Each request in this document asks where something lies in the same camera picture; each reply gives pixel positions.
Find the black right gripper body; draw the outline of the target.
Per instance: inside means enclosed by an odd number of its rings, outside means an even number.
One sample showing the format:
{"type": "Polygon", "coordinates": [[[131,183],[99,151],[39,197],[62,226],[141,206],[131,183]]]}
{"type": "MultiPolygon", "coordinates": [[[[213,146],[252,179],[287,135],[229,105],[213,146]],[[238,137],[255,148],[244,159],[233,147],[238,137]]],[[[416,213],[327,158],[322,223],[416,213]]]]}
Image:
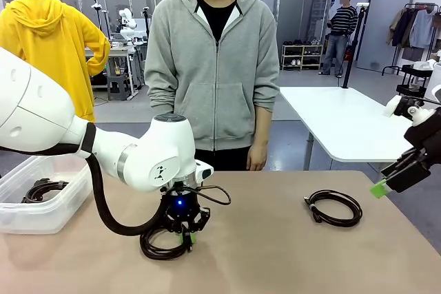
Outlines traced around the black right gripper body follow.
{"type": "Polygon", "coordinates": [[[436,108],[423,123],[412,126],[404,138],[424,162],[440,162],[440,108],[436,108]]]}

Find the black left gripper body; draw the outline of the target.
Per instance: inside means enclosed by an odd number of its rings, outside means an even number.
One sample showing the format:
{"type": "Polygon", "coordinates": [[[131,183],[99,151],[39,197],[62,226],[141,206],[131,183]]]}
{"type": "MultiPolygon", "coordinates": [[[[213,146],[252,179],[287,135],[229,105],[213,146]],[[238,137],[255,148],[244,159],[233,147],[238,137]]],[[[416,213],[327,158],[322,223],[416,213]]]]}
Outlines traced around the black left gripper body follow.
{"type": "Polygon", "coordinates": [[[189,232],[189,222],[199,213],[201,206],[198,203],[198,190],[190,187],[173,187],[164,195],[167,207],[162,219],[164,226],[165,216],[171,216],[183,223],[183,232],[189,232]]]}

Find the person's left hand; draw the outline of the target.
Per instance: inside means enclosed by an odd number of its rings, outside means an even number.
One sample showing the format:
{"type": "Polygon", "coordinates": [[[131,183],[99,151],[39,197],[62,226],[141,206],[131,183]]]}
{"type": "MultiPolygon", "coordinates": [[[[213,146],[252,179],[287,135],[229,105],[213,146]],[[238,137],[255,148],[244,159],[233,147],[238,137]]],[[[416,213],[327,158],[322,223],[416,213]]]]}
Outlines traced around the person's left hand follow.
{"type": "Polygon", "coordinates": [[[267,162],[267,143],[254,143],[248,151],[247,170],[261,171],[267,162]]]}

